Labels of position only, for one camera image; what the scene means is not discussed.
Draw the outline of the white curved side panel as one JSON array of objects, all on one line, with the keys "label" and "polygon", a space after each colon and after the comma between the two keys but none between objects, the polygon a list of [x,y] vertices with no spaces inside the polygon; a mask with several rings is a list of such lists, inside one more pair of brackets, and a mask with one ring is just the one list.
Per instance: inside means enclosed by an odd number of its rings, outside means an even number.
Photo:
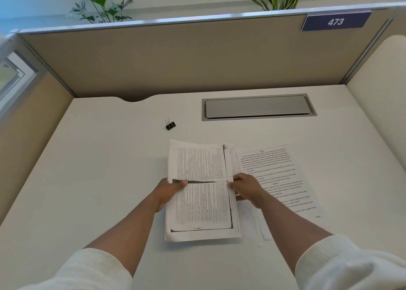
[{"label": "white curved side panel", "polygon": [[406,172],[406,37],[383,41],[347,88]]}]

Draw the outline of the blue number sign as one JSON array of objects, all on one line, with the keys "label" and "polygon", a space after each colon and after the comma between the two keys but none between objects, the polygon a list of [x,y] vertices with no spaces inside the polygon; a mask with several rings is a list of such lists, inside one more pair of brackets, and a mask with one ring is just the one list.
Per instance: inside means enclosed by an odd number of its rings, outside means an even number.
[{"label": "blue number sign", "polygon": [[301,31],[358,29],[365,25],[371,14],[372,10],[308,15]]}]

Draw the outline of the person's left hand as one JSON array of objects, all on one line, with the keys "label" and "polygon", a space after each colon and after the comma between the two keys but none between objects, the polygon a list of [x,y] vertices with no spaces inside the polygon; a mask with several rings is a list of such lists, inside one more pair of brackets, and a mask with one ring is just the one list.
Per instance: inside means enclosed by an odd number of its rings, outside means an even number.
[{"label": "person's left hand", "polygon": [[156,204],[155,213],[160,212],[175,194],[172,192],[172,183],[169,182],[168,178],[160,180],[151,193]]}]

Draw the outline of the white printed text sheet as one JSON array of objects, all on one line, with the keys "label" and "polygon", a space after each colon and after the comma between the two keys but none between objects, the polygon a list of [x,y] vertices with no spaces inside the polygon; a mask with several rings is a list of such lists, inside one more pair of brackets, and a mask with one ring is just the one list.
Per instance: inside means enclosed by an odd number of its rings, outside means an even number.
[{"label": "white printed text sheet", "polygon": [[326,211],[287,145],[236,149],[234,156],[240,172],[253,176],[267,193],[296,214],[329,228]]}]

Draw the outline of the white handwritten paper sheet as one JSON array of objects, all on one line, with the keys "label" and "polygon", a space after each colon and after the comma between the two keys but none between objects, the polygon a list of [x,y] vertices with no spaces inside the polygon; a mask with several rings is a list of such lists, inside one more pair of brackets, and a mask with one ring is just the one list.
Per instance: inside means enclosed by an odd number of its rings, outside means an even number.
[{"label": "white handwritten paper sheet", "polygon": [[[237,153],[255,150],[259,150],[259,147],[243,144],[241,142],[237,142],[232,145],[231,163],[233,175],[242,172]],[[241,234],[243,237],[247,238],[257,246],[262,246],[264,242],[271,242],[274,240],[266,226],[262,212],[255,208],[251,202],[247,200],[237,201],[237,209],[241,226]]]}]

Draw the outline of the person's left forearm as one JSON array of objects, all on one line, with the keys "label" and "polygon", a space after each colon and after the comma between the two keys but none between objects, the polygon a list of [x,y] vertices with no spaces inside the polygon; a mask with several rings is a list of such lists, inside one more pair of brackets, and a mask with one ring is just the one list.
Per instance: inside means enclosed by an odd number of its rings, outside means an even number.
[{"label": "person's left forearm", "polygon": [[131,290],[155,213],[166,202],[150,194],[123,220],[75,252],[54,277],[18,290]]}]

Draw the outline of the person's right forearm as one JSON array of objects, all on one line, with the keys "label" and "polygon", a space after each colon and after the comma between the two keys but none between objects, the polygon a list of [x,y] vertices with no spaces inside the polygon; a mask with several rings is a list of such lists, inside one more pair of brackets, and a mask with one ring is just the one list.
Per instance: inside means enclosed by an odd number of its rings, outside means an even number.
[{"label": "person's right forearm", "polygon": [[301,290],[406,290],[406,261],[333,235],[263,193],[259,208]]}]

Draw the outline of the beige side partition panel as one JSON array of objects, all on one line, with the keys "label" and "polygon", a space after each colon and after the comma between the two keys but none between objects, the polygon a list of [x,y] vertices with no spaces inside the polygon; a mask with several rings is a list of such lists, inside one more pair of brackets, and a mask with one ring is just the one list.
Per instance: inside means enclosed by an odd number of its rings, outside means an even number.
[{"label": "beige side partition panel", "polygon": [[46,72],[0,116],[0,225],[73,99]]}]

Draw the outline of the grey framed glass window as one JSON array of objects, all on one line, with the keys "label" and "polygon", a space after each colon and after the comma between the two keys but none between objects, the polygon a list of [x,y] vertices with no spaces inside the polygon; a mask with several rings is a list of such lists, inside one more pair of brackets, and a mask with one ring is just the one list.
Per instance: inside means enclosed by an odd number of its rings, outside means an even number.
[{"label": "grey framed glass window", "polygon": [[0,119],[39,72],[35,56],[22,39],[0,33]]}]

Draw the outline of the stack of photocopied paper sheets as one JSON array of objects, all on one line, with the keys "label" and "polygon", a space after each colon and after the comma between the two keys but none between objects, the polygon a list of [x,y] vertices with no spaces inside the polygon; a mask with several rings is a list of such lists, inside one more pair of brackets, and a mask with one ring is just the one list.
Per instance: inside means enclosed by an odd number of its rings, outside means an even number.
[{"label": "stack of photocopied paper sheets", "polygon": [[188,184],[166,204],[166,242],[241,237],[228,144],[170,140],[168,180]]}]

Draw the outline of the green broad-leaf plant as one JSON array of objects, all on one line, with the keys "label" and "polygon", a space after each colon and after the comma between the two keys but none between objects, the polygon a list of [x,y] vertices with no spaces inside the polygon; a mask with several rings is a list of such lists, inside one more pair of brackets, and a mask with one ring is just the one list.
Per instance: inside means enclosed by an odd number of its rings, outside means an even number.
[{"label": "green broad-leaf plant", "polygon": [[74,3],[67,16],[90,24],[132,21],[128,7],[134,0],[80,0]]}]

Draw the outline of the beige desk partition panel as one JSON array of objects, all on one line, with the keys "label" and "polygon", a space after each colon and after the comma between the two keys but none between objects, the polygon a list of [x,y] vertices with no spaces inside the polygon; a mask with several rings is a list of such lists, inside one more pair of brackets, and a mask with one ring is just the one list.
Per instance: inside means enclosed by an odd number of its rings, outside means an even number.
[{"label": "beige desk partition panel", "polygon": [[[308,15],[372,10],[362,28],[302,32]],[[75,98],[347,82],[406,2],[14,30]]]}]

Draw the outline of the person's right hand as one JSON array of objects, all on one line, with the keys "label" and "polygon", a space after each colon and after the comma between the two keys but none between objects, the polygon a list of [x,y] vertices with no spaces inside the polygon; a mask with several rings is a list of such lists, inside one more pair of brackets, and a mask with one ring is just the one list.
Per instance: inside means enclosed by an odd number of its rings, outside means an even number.
[{"label": "person's right hand", "polygon": [[250,201],[257,209],[265,209],[272,203],[272,197],[251,175],[238,173],[233,176],[238,193],[235,193],[237,201]]}]

